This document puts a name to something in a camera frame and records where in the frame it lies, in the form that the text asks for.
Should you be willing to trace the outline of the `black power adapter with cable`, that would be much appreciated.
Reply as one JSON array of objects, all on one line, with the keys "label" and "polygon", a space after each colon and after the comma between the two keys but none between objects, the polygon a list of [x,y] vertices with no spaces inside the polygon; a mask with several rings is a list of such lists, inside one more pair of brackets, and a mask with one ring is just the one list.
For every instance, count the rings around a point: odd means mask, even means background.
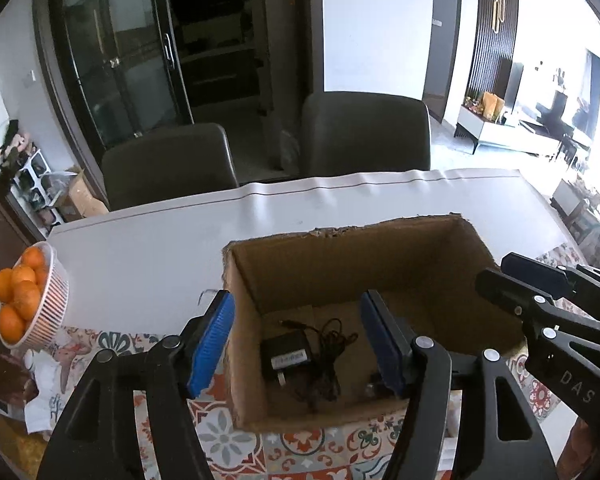
[{"label": "black power adapter with cable", "polygon": [[278,324],[283,333],[260,342],[263,379],[290,391],[312,413],[320,401],[336,402],[341,394],[336,362],[358,341],[358,333],[346,334],[340,318],[321,328],[295,320]]}]

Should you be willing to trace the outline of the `patterned tissue cover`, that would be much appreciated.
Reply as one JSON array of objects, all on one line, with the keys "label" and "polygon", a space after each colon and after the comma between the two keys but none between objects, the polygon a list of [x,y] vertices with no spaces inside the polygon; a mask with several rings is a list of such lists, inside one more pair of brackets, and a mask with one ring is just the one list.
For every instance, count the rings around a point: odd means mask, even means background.
[{"label": "patterned tissue cover", "polygon": [[96,351],[96,330],[61,327],[50,346],[23,356],[38,394],[24,407],[28,434],[49,436]]}]

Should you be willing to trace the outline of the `white fruit basket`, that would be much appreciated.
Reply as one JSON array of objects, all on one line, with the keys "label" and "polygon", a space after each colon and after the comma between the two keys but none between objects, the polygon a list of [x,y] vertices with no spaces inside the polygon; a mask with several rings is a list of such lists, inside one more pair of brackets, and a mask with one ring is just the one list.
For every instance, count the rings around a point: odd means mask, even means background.
[{"label": "white fruit basket", "polygon": [[64,320],[70,294],[68,272],[60,262],[56,249],[47,242],[38,242],[32,246],[41,246],[48,264],[48,279],[42,301],[27,333],[16,344],[8,344],[0,336],[0,341],[9,350],[42,350],[48,347]]}]

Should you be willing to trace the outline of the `white tv cabinet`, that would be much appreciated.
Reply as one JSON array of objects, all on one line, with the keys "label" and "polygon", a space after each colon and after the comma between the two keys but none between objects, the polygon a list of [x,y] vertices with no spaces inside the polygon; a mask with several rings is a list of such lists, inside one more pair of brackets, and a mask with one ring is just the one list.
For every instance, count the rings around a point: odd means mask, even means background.
[{"label": "white tv cabinet", "polygon": [[488,122],[464,106],[458,113],[454,136],[471,140],[472,154],[484,145],[535,156],[555,157],[560,148],[560,140],[534,120],[509,116],[505,124],[498,124]]}]

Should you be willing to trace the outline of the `left dark dining chair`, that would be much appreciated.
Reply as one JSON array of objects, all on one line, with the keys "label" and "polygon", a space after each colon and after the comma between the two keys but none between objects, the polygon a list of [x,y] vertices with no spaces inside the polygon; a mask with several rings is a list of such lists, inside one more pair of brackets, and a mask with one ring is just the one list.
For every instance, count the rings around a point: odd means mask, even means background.
[{"label": "left dark dining chair", "polygon": [[218,124],[163,127],[102,156],[109,208],[238,188],[232,153]]}]

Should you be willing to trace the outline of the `dark dining chair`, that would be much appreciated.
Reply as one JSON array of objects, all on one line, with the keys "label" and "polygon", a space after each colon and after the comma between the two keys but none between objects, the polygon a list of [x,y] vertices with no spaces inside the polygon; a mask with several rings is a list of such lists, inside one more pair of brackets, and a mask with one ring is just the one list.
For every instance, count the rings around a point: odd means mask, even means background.
[{"label": "dark dining chair", "polygon": [[102,156],[109,208],[238,188],[232,153],[218,124],[163,127]]},{"label": "dark dining chair", "polygon": [[430,118],[421,100],[332,91],[315,92],[304,102],[299,136],[302,177],[430,167]]}]

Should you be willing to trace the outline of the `oranges in basket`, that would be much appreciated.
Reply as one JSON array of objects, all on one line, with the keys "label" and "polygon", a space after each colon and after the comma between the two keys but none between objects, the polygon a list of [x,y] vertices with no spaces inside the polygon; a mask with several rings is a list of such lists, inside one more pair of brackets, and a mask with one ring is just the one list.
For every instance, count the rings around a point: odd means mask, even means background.
[{"label": "oranges in basket", "polygon": [[38,313],[48,279],[48,264],[41,246],[30,246],[12,268],[0,270],[0,336],[16,344]]}]

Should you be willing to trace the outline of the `woven yellow box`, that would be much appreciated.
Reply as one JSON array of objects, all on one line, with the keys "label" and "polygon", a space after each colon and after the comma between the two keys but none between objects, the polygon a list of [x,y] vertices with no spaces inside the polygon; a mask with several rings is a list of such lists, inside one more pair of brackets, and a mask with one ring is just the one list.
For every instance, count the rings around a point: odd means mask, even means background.
[{"label": "woven yellow box", "polygon": [[38,475],[47,442],[39,434],[28,434],[24,422],[0,414],[0,451],[27,479]]}]

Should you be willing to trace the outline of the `right dark dining chair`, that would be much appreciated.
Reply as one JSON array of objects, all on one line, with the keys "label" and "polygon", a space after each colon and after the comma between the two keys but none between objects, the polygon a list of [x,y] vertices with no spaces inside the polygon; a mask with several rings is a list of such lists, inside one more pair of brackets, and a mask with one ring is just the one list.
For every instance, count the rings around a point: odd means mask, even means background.
[{"label": "right dark dining chair", "polygon": [[430,118],[421,100],[332,91],[315,92],[304,102],[299,136],[302,177],[430,167]]}]

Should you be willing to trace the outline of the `white shoe shelf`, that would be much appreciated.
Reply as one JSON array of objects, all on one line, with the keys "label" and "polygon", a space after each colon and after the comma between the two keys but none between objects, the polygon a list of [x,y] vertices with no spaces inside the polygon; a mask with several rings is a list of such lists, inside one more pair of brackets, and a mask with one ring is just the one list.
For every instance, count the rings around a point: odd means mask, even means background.
[{"label": "white shoe shelf", "polygon": [[72,172],[51,170],[36,145],[15,157],[3,156],[0,170],[9,183],[10,194],[42,237],[48,237],[55,226],[65,223],[58,204],[67,191]]}]

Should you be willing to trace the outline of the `dark glass sliding door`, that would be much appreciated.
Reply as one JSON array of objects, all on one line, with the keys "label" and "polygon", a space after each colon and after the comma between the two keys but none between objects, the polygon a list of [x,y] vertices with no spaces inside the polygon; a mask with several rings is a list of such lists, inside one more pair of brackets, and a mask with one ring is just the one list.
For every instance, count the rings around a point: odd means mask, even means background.
[{"label": "dark glass sliding door", "polygon": [[102,159],[166,126],[215,122],[240,182],[298,172],[301,109],[322,86],[322,0],[33,0],[70,152]]}]

